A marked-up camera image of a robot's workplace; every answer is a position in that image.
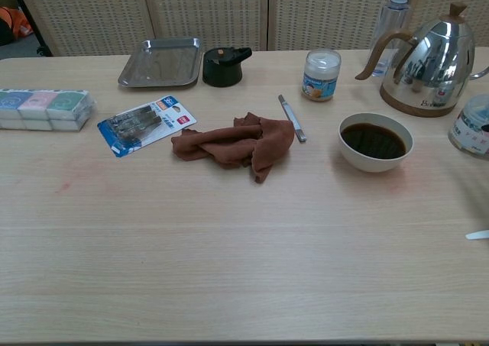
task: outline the table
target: table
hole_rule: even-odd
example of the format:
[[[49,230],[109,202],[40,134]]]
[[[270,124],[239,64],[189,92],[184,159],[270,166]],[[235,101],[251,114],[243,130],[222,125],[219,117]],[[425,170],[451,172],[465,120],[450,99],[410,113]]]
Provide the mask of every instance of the table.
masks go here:
[[[458,111],[489,90],[470,82],[441,118],[405,115],[361,82],[367,51],[344,50],[332,101],[300,95],[306,51],[257,52],[217,89],[127,90],[127,56],[0,62],[0,85],[88,89],[79,133],[0,131],[0,342],[489,340],[487,161],[447,139]],[[489,63],[476,51],[474,71]],[[96,123],[175,95],[195,129],[248,111],[308,136],[263,185],[248,168],[183,162],[170,139],[121,159]],[[415,137],[400,168],[362,173],[340,156],[339,122],[380,112]]]

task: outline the container label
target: container label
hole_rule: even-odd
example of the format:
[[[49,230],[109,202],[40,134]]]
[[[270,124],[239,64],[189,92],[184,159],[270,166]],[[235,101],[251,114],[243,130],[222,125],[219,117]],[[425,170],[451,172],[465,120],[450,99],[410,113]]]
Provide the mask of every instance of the container label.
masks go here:
[[[307,76],[304,73],[303,92],[316,99],[328,98],[335,92],[337,79],[338,78],[335,77],[330,80],[319,80]]]
[[[474,154],[489,154],[489,132],[473,125],[461,112],[450,131],[460,145]]]

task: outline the dark coffee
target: dark coffee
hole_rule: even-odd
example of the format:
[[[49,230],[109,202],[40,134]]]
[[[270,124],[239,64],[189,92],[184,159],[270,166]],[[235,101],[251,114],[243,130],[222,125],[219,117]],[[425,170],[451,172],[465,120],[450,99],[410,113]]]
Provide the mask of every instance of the dark coffee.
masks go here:
[[[345,128],[343,140],[353,150],[377,159],[395,159],[406,153],[402,139],[391,130],[370,123],[357,123]]]

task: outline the stainless steel kettle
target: stainless steel kettle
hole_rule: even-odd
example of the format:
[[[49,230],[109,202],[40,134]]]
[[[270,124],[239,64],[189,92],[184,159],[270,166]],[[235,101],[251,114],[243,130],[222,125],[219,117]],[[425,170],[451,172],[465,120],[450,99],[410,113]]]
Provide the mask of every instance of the stainless steel kettle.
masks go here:
[[[405,30],[381,36],[367,66],[355,78],[367,79],[374,71],[387,44],[399,38],[406,41],[394,54],[381,86],[382,99],[410,115],[438,117],[457,104],[470,79],[474,65],[474,35],[460,13],[467,6],[450,4],[450,13],[422,26],[414,34]]]

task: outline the ceramic bowl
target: ceramic bowl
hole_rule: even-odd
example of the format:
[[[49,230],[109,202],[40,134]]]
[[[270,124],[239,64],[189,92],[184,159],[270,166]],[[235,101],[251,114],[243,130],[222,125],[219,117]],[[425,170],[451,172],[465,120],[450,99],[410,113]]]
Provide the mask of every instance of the ceramic bowl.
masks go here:
[[[391,130],[397,136],[401,138],[406,147],[406,153],[395,159],[377,159],[375,157],[369,157],[363,155],[358,151],[349,147],[345,140],[343,140],[342,132],[353,124],[368,123],[374,124],[382,128]],[[343,157],[355,168],[363,170],[369,173],[385,172],[386,170],[397,167],[401,161],[413,151],[414,140],[411,133],[398,121],[389,118],[385,115],[379,115],[377,113],[357,113],[356,115],[350,115],[340,123],[338,128],[339,146]]]

